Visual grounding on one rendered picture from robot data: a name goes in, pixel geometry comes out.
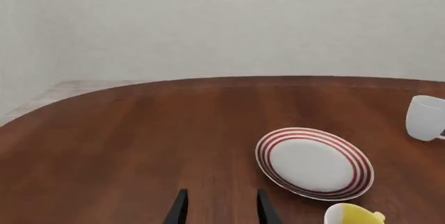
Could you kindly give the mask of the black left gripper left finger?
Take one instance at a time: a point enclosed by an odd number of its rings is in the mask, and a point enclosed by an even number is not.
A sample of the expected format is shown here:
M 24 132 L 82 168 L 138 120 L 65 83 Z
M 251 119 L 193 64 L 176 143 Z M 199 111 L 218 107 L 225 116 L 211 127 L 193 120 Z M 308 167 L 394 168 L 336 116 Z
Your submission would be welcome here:
M 188 215 L 188 190 L 180 189 L 163 224 L 186 224 Z

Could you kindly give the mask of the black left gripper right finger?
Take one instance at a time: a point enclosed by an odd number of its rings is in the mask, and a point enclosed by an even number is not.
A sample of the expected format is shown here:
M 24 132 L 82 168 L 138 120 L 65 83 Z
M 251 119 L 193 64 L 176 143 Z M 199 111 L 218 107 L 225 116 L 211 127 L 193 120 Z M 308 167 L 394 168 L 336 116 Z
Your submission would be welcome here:
M 282 224 L 265 190 L 257 191 L 257 215 L 259 224 Z

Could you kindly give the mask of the white plate with red rings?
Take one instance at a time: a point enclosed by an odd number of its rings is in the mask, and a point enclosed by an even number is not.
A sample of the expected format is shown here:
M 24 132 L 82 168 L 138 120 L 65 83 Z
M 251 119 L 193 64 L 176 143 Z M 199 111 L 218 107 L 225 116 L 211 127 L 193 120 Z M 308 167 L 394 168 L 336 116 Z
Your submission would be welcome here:
M 261 171 L 272 182 L 315 200 L 358 198 L 375 179 L 371 162 L 359 148 L 318 129 L 276 129 L 259 140 L 254 154 Z

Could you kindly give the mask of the yellow and white mug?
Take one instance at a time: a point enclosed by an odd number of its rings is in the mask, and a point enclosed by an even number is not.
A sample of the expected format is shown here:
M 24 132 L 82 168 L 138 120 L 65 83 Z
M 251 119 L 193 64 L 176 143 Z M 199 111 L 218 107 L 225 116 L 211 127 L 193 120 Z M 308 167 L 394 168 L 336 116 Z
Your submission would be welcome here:
M 358 205 L 338 203 L 327 209 L 323 224 L 385 224 L 385 215 Z

